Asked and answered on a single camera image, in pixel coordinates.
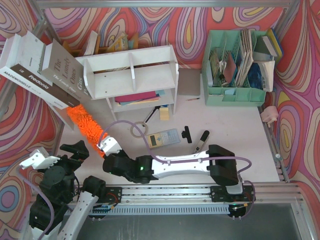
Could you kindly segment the orange microfiber duster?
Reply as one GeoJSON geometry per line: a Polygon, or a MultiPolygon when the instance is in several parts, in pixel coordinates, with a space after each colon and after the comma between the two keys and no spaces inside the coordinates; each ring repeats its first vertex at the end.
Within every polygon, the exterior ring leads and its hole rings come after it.
{"type": "Polygon", "coordinates": [[[66,112],[92,148],[103,158],[105,153],[97,147],[100,136],[103,133],[102,127],[93,119],[92,115],[86,111],[82,104],[76,107],[67,107],[66,112]]]}

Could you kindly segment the masking tape roll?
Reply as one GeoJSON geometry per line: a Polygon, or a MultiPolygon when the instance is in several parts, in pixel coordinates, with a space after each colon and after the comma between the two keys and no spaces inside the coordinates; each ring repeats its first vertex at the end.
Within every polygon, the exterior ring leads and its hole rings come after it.
{"type": "Polygon", "coordinates": [[[148,133],[148,125],[144,121],[134,122],[130,127],[130,134],[134,138],[142,138],[148,133]]]}

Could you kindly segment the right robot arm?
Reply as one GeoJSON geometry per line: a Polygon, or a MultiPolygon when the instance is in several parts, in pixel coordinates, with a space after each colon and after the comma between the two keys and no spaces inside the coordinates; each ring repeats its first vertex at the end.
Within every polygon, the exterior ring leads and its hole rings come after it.
{"type": "Polygon", "coordinates": [[[243,184],[236,160],[233,152],[216,144],[209,145],[206,151],[173,157],[143,155],[131,159],[120,150],[104,156],[102,169],[135,184],[148,184],[170,176],[206,175],[225,187],[228,194],[239,195],[243,193],[243,184]]]}

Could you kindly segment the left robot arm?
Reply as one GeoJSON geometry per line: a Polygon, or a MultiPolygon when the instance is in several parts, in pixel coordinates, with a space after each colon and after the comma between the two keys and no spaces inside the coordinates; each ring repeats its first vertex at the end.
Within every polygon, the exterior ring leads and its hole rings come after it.
{"type": "Polygon", "coordinates": [[[93,206],[106,196],[106,183],[94,176],[85,179],[79,199],[65,225],[62,221],[69,203],[76,196],[75,170],[89,157],[83,140],[62,144],[60,149],[71,153],[51,156],[43,148],[34,150],[24,167],[43,173],[40,192],[30,207],[29,226],[34,240],[75,240],[93,206]]]}

